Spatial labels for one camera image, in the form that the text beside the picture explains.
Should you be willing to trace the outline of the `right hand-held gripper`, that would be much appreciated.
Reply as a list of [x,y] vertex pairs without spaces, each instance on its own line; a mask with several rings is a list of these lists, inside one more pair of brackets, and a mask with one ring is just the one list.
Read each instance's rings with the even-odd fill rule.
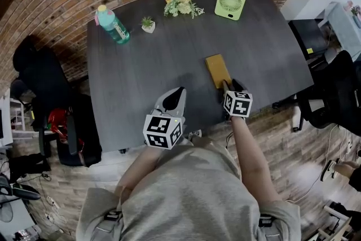
[[222,84],[224,119],[228,121],[232,116],[241,117],[242,119],[248,118],[253,102],[252,94],[248,93],[247,89],[234,78],[231,86],[228,85],[226,80],[223,80]]

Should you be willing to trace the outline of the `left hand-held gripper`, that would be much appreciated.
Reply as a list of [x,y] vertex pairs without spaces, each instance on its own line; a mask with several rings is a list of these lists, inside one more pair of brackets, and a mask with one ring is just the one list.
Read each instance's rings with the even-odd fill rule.
[[186,95],[186,89],[181,86],[158,98],[143,127],[148,146],[170,150],[178,142],[183,134]]

